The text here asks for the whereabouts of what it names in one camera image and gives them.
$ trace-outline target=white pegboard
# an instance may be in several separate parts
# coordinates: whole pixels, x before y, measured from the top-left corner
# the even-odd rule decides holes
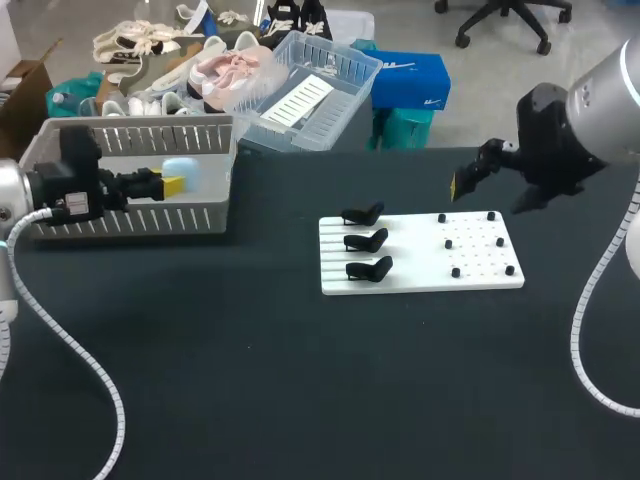
[[[520,288],[524,275],[502,215],[488,220],[489,212],[438,213],[381,216],[373,227],[345,225],[340,217],[321,218],[320,276],[325,295],[367,293],[441,292]],[[381,228],[389,238],[375,254],[346,251],[345,235],[370,237]],[[504,245],[496,245],[498,238]],[[445,242],[453,242],[451,249]],[[348,280],[347,263],[374,264],[382,257],[393,258],[393,268],[380,283]],[[514,267],[513,275],[505,273]],[[453,268],[460,277],[452,276]]]

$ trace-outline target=cardboard box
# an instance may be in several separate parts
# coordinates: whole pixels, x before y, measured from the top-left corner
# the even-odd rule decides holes
[[[47,119],[45,94],[53,88],[44,61],[58,45],[56,42],[40,60],[21,60],[9,72],[22,81],[0,107],[0,158],[20,157]]]
[[[444,110],[451,79],[440,55],[383,50],[363,52],[383,62],[371,89],[373,108]]]

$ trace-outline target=sneaker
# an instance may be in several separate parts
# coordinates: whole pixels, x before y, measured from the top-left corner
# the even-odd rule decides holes
[[[148,22],[122,22],[93,39],[93,58],[106,70],[137,69],[140,55],[160,55],[180,48],[171,40],[184,32]]]
[[[103,117],[125,117],[126,115],[118,102],[107,100],[102,104]]]
[[[162,115],[197,115],[199,113],[174,92],[168,92],[162,96]]]
[[[131,97],[129,99],[129,115],[132,117],[162,115],[162,106],[158,100],[146,101],[138,97]]]
[[[304,0],[300,13],[300,27],[307,35],[333,40],[327,21],[327,12],[320,4],[320,0]]]
[[[298,30],[300,7],[293,0],[276,0],[273,7],[267,7],[267,12],[271,18],[271,25],[259,41],[260,45],[273,50],[291,30]]]
[[[206,18],[201,13],[203,3],[206,2],[201,2],[195,10],[186,5],[178,5],[175,14],[176,24],[180,25],[181,28],[185,28],[186,31],[189,31],[193,27],[193,24],[198,22],[198,16],[200,16],[202,20],[193,32],[203,31],[202,25]],[[225,8],[220,0],[209,0],[208,8],[215,23],[215,32],[213,35],[222,38],[227,44],[227,48],[233,48],[242,32],[251,32],[254,35],[259,34],[259,28],[251,23],[249,17]]]
[[[179,67],[182,63],[193,58],[202,50],[203,37],[179,37],[180,50],[165,55],[143,55],[140,57],[140,66],[133,75],[122,77],[118,88],[124,96],[133,92],[146,90],[157,79]]]
[[[251,47],[257,47],[260,45],[256,36],[251,32],[242,32],[238,39],[236,40],[235,45],[233,46],[233,50],[236,52],[240,52],[242,50],[247,50]]]
[[[204,42],[202,51],[194,56],[191,60],[186,61],[178,65],[166,75],[158,78],[151,84],[151,90],[154,92],[167,92],[175,90],[180,81],[182,81],[189,71],[189,69],[198,63],[202,63],[210,58],[222,55],[227,49],[227,45],[220,39],[220,37],[209,37]]]
[[[200,100],[205,95],[213,92],[220,82],[229,83],[229,86],[233,84],[235,87],[234,81],[229,79],[223,81],[228,72],[240,70],[245,74],[244,78],[246,78],[260,65],[265,64],[272,58],[273,53],[261,45],[254,45],[242,51],[232,50],[211,58],[191,68],[187,82],[187,92],[192,98]]]

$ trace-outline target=yellow block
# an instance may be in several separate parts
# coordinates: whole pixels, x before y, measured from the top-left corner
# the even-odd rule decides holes
[[[184,193],[187,186],[185,177],[167,177],[163,178],[162,182],[164,183],[164,198]]]

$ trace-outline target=dark tabletop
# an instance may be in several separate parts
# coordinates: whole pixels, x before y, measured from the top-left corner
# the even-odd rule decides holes
[[[507,214],[502,172],[448,201],[467,149],[238,159],[229,231],[207,245],[26,251],[50,313],[105,367],[127,413],[114,479],[637,479],[640,420],[578,383],[569,331],[636,169],[543,212]],[[318,219],[505,213],[520,290],[326,297]],[[640,281],[623,252],[585,317],[584,363],[640,406]],[[88,479],[115,431],[99,380],[25,306],[0,384],[3,480]]]

